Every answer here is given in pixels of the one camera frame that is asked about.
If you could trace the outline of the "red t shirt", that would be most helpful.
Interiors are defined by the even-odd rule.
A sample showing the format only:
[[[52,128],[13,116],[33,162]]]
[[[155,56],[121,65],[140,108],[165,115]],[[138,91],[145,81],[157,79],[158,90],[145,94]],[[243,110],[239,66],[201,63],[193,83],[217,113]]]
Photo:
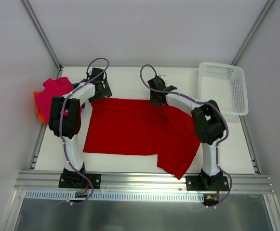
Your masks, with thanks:
[[[157,155],[157,167],[181,179],[200,146],[190,115],[149,100],[105,98],[92,103],[84,152]]]

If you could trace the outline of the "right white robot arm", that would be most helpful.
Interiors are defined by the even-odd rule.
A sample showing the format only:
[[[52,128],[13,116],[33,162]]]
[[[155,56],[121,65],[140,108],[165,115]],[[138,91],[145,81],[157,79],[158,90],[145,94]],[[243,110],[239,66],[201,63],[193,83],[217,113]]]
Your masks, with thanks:
[[[217,187],[223,172],[219,166],[218,145],[227,131],[217,103],[213,100],[199,102],[182,94],[177,87],[166,86],[164,80],[155,76],[148,81],[150,102],[155,105],[169,105],[191,116],[196,137],[201,142],[203,165],[200,174],[193,181],[194,186],[206,190]]]

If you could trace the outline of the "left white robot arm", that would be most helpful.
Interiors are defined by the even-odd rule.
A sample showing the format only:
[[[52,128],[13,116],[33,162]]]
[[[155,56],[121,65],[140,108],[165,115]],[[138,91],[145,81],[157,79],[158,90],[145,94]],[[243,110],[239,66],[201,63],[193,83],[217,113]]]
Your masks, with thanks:
[[[112,96],[106,70],[94,67],[78,86],[51,102],[49,129],[62,145],[66,164],[61,181],[76,188],[86,183],[85,164],[80,155],[78,133],[81,128],[81,107],[86,103]]]

